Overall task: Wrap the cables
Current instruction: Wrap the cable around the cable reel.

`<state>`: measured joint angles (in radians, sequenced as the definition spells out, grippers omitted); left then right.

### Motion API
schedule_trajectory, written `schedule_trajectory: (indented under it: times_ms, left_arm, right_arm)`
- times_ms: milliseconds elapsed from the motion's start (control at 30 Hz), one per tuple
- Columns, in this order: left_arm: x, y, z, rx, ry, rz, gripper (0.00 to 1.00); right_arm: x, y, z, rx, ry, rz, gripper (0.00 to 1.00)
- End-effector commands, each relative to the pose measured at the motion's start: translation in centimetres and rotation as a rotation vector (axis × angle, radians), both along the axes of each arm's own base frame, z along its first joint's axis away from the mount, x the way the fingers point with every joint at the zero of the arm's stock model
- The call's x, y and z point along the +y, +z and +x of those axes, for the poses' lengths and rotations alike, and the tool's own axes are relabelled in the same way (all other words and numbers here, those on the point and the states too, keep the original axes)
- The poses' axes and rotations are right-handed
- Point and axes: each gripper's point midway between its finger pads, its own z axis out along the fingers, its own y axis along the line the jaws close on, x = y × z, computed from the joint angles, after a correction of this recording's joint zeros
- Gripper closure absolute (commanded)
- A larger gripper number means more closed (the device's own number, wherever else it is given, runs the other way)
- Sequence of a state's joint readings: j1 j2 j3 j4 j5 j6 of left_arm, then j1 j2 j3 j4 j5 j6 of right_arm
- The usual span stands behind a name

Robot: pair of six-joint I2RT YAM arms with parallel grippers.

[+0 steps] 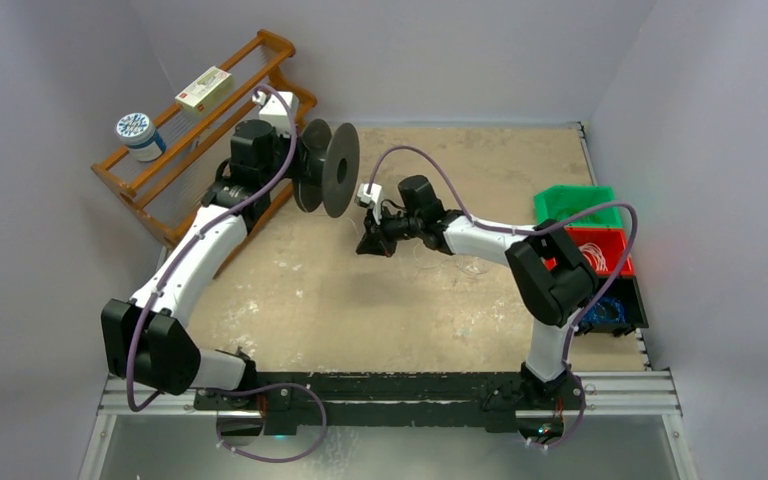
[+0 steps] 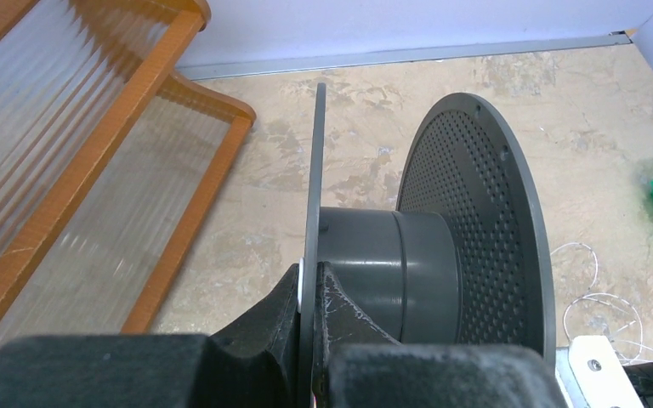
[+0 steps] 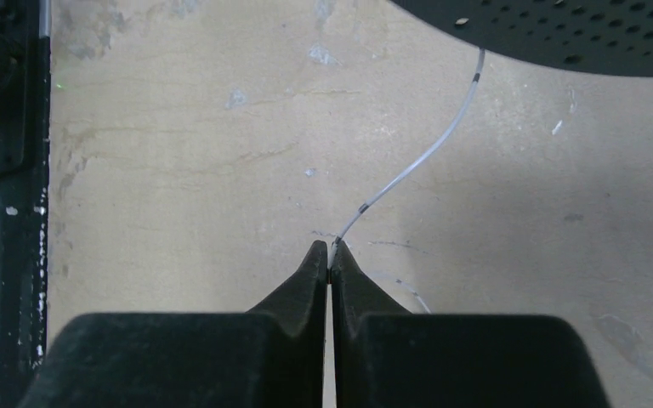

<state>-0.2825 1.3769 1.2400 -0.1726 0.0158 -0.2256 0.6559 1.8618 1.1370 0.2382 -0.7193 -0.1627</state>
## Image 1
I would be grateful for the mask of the black perforated cable spool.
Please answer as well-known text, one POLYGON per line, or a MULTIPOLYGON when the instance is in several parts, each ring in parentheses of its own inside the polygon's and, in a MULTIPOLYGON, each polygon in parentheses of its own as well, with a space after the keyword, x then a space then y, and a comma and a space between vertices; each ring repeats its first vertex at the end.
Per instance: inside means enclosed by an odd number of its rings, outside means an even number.
POLYGON ((332 130, 323 119, 312 120, 302 131, 300 157, 291 175, 293 196, 306 213, 320 206, 332 218, 339 218, 351 203, 357 186, 360 141, 351 123, 332 130))

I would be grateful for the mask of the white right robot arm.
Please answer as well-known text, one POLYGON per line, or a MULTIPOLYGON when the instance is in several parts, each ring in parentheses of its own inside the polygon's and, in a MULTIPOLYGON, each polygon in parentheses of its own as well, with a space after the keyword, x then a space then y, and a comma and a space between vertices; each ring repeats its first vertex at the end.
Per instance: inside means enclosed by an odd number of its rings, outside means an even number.
POLYGON ((392 256, 401 241, 418 239, 429 250, 470 256, 508 268, 534 318, 530 350, 522 364, 521 392, 536 407, 556 399, 565 382, 565 343, 574 318, 595 295, 599 280, 567 231, 545 221, 528 233, 481 223, 444 208, 430 181, 414 175, 398 186, 403 206, 384 207, 380 185, 362 184, 356 202, 365 208, 359 255, 392 256))

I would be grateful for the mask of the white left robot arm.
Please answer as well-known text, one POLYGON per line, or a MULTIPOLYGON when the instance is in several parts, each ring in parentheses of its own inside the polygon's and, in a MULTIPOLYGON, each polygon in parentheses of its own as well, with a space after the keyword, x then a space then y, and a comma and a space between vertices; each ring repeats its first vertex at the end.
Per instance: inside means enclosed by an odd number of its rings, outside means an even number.
POLYGON ((246 354, 198 347, 187 331, 196 303, 221 264, 249 232, 243 212, 285 177, 299 155, 298 128, 285 133, 268 121, 240 123, 235 139, 245 152, 277 169, 254 193, 231 207, 201 206, 193 225, 157 272, 127 300, 111 299, 100 315, 108 370, 124 380, 131 410, 162 394, 219 391, 232 408, 257 399, 255 362, 246 354))

